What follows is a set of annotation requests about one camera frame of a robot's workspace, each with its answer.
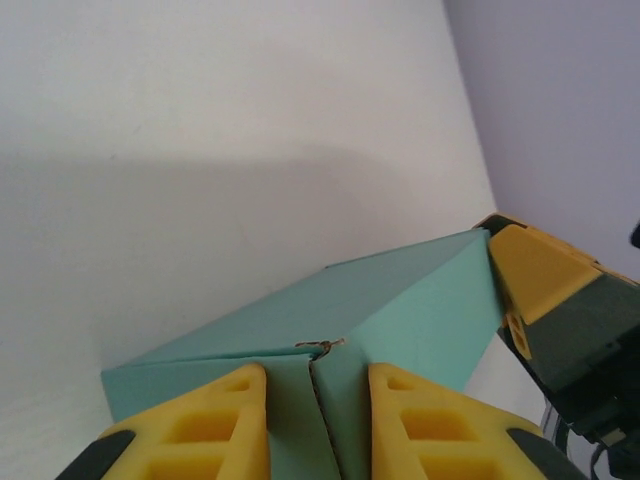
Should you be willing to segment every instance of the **white surface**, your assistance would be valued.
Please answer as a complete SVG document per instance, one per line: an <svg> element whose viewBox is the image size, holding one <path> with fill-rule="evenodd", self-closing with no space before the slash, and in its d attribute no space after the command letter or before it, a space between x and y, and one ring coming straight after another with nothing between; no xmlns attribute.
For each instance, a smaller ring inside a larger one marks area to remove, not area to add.
<svg viewBox="0 0 640 480"><path fill-rule="evenodd" d="M640 279L640 2L446 4L499 208Z"/></svg>
<svg viewBox="0 0 640 480"><path fill-rule="evenodd" d="M465 393L540 425L544 395L497 335L489 344Z"/></svg>
<svg viewBox="0 0 640 480"><path fill-rule="evenodd" d="M102 367L494 206L437 1L2 2L0 64L3 479Z"/></svg>

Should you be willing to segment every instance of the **cable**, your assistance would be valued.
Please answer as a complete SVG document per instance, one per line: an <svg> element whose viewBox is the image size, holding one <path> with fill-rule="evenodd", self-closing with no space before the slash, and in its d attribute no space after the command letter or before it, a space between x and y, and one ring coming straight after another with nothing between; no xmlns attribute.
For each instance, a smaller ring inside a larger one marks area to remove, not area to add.
<svg viewBox="0 0 640 480"><path fill-rule="evenodd" d="M558 424L556 425L556 431L554 434L554 443L565 455L567 455L567 443L569 441L570 431L571 429L567 422L558 417Z"/></svg>
<svg viewBox="0 0 640 480"><path fill-rule="evenodd" d="M598 474L596 473L596 463L598 463L598 460L600 460L600 456L604 451L605 447L600 443L591 455L591 480L599 480Z"/></svg>

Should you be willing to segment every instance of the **cardboard box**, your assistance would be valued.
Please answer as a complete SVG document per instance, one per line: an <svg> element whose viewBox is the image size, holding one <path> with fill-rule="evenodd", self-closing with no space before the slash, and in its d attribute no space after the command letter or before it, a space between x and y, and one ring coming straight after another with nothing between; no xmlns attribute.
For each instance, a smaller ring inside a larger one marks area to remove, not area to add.
<svg viewBox="0 0 640 480"><path fill-rule="evenodd" d="M272 478L368 479L367 365L464 388L501 322L487 238L471 230L333 265L107 370L114 419L258 362Z"/></svg>

